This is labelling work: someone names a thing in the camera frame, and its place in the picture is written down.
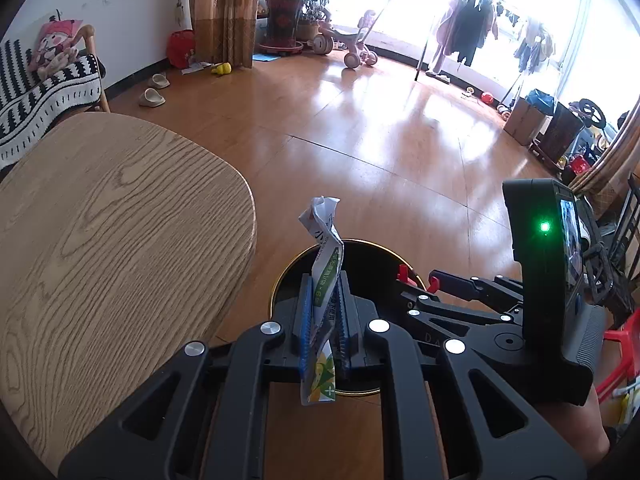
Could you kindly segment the person's right hand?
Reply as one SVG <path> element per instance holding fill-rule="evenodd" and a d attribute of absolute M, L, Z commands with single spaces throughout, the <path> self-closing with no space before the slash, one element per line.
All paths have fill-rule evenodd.
<path fill-rule="evenodd" d="M 591 386 L 584 405 L 544 405 L 537 411 L 574 448 L 588 468 L 604 459 L 611 443 L 602 424 L 594 386 Z"/>

